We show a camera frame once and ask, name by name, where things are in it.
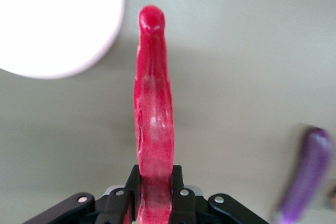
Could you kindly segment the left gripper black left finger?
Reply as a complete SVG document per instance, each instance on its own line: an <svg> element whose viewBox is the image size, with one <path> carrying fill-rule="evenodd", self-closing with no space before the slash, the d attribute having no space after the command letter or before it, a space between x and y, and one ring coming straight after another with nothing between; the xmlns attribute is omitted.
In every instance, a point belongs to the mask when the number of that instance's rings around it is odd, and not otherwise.
<svg viewBox="0 0 336 224"><path fill-rule="evenodd" d="M26 223L132 223L139 210L140 181L139 166L134 165L124 186L109 187L99 199L74 194Z"/></svg>

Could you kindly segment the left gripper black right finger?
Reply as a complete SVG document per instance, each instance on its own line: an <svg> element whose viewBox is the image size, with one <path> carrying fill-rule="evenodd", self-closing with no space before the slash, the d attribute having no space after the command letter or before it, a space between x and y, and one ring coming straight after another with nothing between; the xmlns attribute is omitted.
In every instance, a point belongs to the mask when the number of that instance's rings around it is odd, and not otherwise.
<svg viewBox="0 0 336 224"><path fill-rule="evenodd" d="M267 224L263 218L227 194L205 199L183 183L182 167L173 167L170 223Z"/></svg>

